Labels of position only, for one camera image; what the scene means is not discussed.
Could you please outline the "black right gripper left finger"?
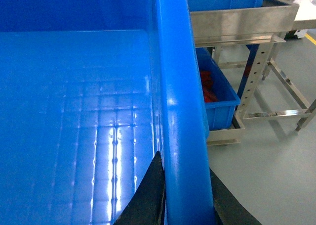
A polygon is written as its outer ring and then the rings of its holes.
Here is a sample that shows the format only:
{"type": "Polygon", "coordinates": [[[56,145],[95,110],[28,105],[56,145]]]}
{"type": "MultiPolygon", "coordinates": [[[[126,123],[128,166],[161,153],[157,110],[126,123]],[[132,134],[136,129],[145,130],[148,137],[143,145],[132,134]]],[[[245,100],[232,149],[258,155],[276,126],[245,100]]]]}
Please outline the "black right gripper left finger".
{"type": "Polygon", "coordinates": [[[165,215],[165,173],[157,151],[116,225],[162,225],[165,215]]]}

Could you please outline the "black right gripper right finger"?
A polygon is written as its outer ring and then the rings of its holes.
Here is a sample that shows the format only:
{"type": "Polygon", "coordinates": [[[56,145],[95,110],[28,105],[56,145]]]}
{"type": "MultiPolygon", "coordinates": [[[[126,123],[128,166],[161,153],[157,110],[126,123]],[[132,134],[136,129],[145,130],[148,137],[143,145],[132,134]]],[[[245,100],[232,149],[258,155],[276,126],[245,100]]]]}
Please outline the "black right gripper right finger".
{"type": "Polygon", "coordinates": [[[261,225],[210,169],[216,225],[261,225]]]}

